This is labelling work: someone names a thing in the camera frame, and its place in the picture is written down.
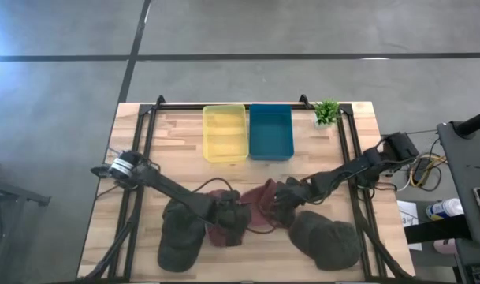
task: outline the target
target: plant pot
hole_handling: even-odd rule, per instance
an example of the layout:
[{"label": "plant pot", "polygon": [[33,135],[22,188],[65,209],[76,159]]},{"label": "plant pot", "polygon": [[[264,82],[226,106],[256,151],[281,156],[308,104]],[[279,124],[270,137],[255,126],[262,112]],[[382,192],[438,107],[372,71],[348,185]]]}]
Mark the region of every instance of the plant pot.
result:
[{"label": "plant pot", "polygon": [[326,124],[326,125],[323,125],[323,124],[318,124],[317,123],[318,119],[317,119],[317,114],[316,113],[313,113],[313,125],[316,129],[328,129],[332,124]]}]

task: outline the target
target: potted plant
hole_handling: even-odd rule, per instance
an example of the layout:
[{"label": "potted plant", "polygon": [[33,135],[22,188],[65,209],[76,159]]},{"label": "potted plant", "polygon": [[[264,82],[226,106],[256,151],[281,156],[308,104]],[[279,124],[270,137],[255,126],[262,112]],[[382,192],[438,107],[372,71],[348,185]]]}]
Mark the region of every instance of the potted plant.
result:
[{"label": "potted plant", "polygon": [[326,99],[321,103],[316,103],[314,108],[316,128],[325,129],[340,117],[340,104],[335,100]]}]

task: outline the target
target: bottle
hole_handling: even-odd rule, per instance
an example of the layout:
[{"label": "bottle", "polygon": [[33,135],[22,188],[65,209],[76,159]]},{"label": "bottle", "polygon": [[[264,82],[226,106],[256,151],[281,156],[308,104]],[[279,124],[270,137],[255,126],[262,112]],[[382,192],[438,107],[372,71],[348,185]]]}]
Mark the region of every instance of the bottle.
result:
[{"label": "bottle", "polygon": [[433,221],[463,214],[462,204],[458,198],[440,201],[427,207],[427,217]]}]

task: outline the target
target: plastic container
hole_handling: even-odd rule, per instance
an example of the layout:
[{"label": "plastic container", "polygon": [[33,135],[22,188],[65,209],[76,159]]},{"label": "plastic container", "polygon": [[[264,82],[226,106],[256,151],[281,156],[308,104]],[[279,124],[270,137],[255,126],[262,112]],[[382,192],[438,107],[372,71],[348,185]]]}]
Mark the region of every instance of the plastic container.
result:
[{"label": "plastic container", "polygon": [[285,161],[294,155],[292,111],[289,105],[250,106],[250,157]]},{"label": "plastic container", "polygon": [[427,217],[433,221],[463,214],[462,204],[458,198],[441,201],[426,209]]},{"label": "plastic container", "polygon": [[244,105],[203,108],[203,155],[212,163],[239,162],[248,156]]}]

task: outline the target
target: cap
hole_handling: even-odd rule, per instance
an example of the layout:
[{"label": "cap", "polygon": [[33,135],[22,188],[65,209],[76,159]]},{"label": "cap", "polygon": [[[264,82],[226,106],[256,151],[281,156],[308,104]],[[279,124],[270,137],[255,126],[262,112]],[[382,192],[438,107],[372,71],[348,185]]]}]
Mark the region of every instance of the cap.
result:
[{"label": "cap", "polygon": [[337,271],[359,261],[359,238],[349,222],[318,224],[310,233],[310,254],[318,269]]},{"label": "cap", "polygon": [[313,258],[310,248],[311,232],[321,224],[332,223],[328,218],[313,211],[302,211],[288,230],[290,241],[305,255]]},{"label": "cap", "polygon": [[[233,203],[240,194],[236,191],[224,189],[212,190],[209,195],[218,200],[228,200]],[[216,224],[207,223],[206,232],[210,242],[214,246],[229,247],[241,245],[248,223],[251,219],[251,212],[248,207],[236,204],[233,207],[218,208],[218,221]]]},{"label": "cap", "polygon": [[171,272],[184,272],[194,265],[205,235],[204,222],[183,204],[170,200],[162,214],[159,267]]},{"label": "cap", "polygon": [[274,203],[274,194],[277,190],[277,183],[269,179],[264,185],[251,189],[240,197],[242,204],[249,204],[251,211],[252,226],[262,226],[270,224],[265,215],[261,212],[270,212],[271,206]]}]

